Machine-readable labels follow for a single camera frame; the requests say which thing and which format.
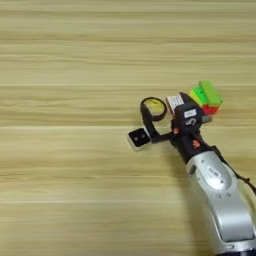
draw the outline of red block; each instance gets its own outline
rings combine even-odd
[[[203,111],[206,115],[215,115],[218,109],[218,107],[209,107],[209,105],[203,106]]]

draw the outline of white label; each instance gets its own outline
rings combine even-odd
[[[188,118],[188,117],[191,117],[191,116],[196,116],[196,109],[192,109],[192,110],[186,111],[184,113],[185,118]]]
[[[167,103],[169,105],[169,107],[171,108],[171,112],[174,114],[174,110],[177,106],[179,105],[183,105],[184,101],[181,97],[180,94],[178,94],[177,96],[169,96],[167,97]]]

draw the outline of green block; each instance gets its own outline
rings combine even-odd
[[[200,103],[201,103],[200,106],[201,107],[208,104],[208,99],[205,96],[203,90],[199,86],[194,87],[193,91],[195,92],[197,97],[200,99]]]
[[[219,107],[221,105],[223,100],[210,81],[200,81],[199,86],[208,99],[209,107]]]

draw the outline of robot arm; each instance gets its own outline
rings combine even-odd
[[[129,134],[132,142],[158,143],[170,140],[186,164],[186,171],[195,196],[204,215],[213,252],[217,256],[256,256],[256,228],[242,201],[237,188],[237,179],[246,182],[256,194],[255,187],[238,175],[223,159],[215,146],[209,146],[201,137],[200,127],[204,114],[188,95],[180,93],[183,104],[171,110],[171,132],[160,135],[153,121],[161,120],[167,110],[153,117],[149,109],[141,104],[141,114],[147,132],[143,129]]]
[[[214,151],[198,154],[186,166],[216,255],[256,255],[252,218],[239,196],[234,172]]]

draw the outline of orange marking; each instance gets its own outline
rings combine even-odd
[[[198,140],[193,140],[193,147],[199,148],[201,146],[200,142]]]
[[[174,128],[174,129],[173,129],[173,133],[174,133],[175,135],[179,134],[179,129],[178,129],[178,128]]]

